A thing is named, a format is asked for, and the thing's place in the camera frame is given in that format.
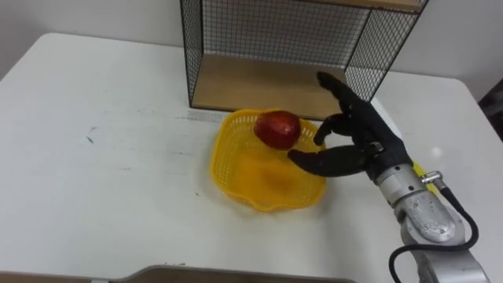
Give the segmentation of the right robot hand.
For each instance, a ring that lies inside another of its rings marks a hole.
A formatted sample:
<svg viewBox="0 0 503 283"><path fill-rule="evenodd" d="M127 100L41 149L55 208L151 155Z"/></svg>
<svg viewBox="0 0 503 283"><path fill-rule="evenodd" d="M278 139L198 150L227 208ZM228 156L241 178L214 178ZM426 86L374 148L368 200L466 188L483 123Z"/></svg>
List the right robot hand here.
<svg viewBox="0 0 503 283"><path fill-rule="evenodd" d="M288 151L288 158L312 175L337 178L365 172L369 179L377 178L387 169L413 166L406 147L381 115L362 100L349 86L327 72L316 74L319 85L339 102L341 113L326 117L313 137L321 145L330 134L350 137L350 145L323 149L317 153Z"/></svg>

